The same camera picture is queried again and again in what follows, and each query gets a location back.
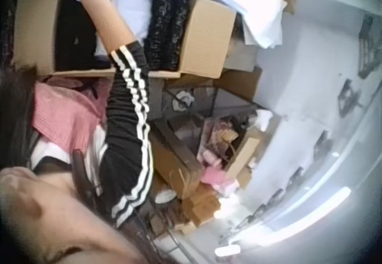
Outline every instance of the ceiling light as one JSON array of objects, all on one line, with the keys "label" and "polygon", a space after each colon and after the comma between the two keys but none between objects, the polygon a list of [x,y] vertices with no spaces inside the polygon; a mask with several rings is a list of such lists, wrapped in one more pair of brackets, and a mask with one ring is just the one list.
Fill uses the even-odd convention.
[{"label": "ceiling light", "polygon": [[231,255],[236,255],[241,252],[241,248],[238,245],[228,245],[224,247],[219,247],[215,249],[215,255],[217,257],[227,257]]}]

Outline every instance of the black lace fabric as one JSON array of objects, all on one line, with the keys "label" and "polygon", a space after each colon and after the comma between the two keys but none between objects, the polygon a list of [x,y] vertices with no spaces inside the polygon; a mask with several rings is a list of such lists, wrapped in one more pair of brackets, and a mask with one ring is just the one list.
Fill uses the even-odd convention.
[{"label": "black lace fabric", "polygon": [[144,53],[150,70],[177,71],[180,48],[190,13],[189,0],[152,0]]},{"label": "black lace fabric", "polygon": [[179,66],[180,49],[190,14],[189,0],[171,0],[172,12],[170,28],[165,40],[162,55],[162,70],[177,71]]}]

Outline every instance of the cardboard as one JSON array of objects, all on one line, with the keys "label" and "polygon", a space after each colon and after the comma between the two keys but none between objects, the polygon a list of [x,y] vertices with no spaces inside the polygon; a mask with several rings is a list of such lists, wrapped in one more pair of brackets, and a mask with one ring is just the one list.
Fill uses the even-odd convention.
[{"label": "cardboard", "polygon": [[252,171],[248,168],[243,168],[236,178],[239,182],[240,188],[245,189],[252,180]]},{"label": "cardboard", "polygon": [[[39,75],[113,76],[114,68],[56,72],[54,48],[60,0],[18,0],[14,39],[17,66],[36,65]],[[186,28],[178,72],[150,72],[154,78],[181,73],[219,78],[227,55],[236,13],[209,0],[195,0]]]},{"label": "cardboard", "polygon": [[258,139],[250,137],[240,144],[239,149],[226,165],[225,171],[227,172],[226,177],[228,179],[236,179],[243,168],[248,165],[259,142]]},{"label": "cardboard", "polygon": [[184,213],[190,218],[190,220],[199,227],[214,217],[215,211],[220,209],[220,202],[215,196],[210,196],[204,199],[194,207],[190,207],[189,202],[182,203]]},{"label": "cardboard", "polygon": [[184,200],[184,202],[188,202],[190,206],[194,207],[203,202],[206,198],[214,195],[215,190],[212,188],[212,186],[201,183],[193,195]]},{"label": "cardboard", "polygon": [[236,13],[210,0],[196,0],[184,34],[179,72],[219,78]]},{"label": "cardboard", "polygon": [[232,94],[252,101],[258,82],[260,81],[262,69],[256,66],[253,72],[240,70],[227,70],[221,74],[219,79],[210,79],[206,77],[183,75],[179,79],[169,80],[166,88],[186,88],[198,86],[215,86],[222,88]]},{"label": "cardboard", "polygon": [[195,226],[195,224],[193,224],[192,221],[190,221],[189,223],[185,224],[180,230],[183,233],[183,235],[187,235],[187,234],[190,234],[191,232],[195,231],[196,226]]},{"label": "cardboard", "polygon": [[179,158],[170,146],[158,139],[159,137],[154,133],[150,135],[155,170],[176,192],[179,199],[190,197],[198,188],[203,167],[194,161],[191,161],[191,167],[188,167],[190,162]]}]

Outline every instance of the black fabric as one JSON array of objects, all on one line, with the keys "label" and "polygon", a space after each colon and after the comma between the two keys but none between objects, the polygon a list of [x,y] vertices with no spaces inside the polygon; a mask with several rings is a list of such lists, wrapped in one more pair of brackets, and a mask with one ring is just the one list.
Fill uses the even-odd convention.
[{"label": "black fabric", "polygon": [[162,51],[161,69],[177,71],[179,67],[180,49],[184,31],[190,15],[189,0],[171,0],[170,27]]},{"label": "black fabric", "polygon": [[144,53],[150,70],[162,69],[162,53],[167,32],[170,29],[171,0],[151,0],[151,20],[147,38],[144,40]]},{"label": "black fabric", "polygon": [[144,53],[150,70],[178,70],[189,14],[189,0],[152,0],[152,16],[144,40]]},{"label": "black fabric", "polygon": [[51,156],[43,157],[39,163],[36,165],[33,172],[37,175],[47,174],[47,173],[64,173],[71,172],[72,166],[63,162],[57,158]]},{"label": "black fabric", "polygon": [[[110,57],[117,68],[117,73],[106,108],[107,149],[99,169],[103,191],[99,201],[105,206],[108,217],[112,207],[120,202],[123,195],[131,195],[143,167],[148,170],[144,175],[143,187],[138,191],[135,200],[144,199],[142,193],[147,186],[150,186],[152,178],[146,124],[149,68],[139,42],[136,41],[125,48],[133,57],[132,63],[129,63],[121,50],[115,51],[116,57],[113,57],[113,54]],[[147,156],[147,162],[143,161],[143,151]],[[127,202],[116,219],[126,212],[130,204],[137,208],[137,203],[137,201]]]},{"label": "black fabric", "polygon": [[108,69],[110,62],[94,57],[96,28],[77,0],[59,0],[54,58],[57,71]]}]

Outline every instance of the folded clothing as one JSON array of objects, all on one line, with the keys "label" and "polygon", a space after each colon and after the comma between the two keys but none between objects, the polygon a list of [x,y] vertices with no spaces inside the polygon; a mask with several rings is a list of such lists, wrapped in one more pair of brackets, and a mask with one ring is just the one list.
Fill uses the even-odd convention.
[{"label": "folded clothing", "polygon": [[150,70],[176,71],[190,14],[189,0],[152,0],[152,18],[144,41]]},{"label": "folded clothing", "polygon": [[[111,2],[142,44],[149,29],[151,0],[111,0]],[[94,55],[107,58],[107,52],[99,36],[97,36],[97,47]]]},{"label": "folded clothing", "polygon": [[36,83],[33,127],[66,152],[86,152],[100,123],[97,108],[81,93]]},{"label": "folded clothing", "polygon": [[54,60],[56,71],[107,69],[94,57],[96,28],[77,0],[60,0],[56,21]]}]

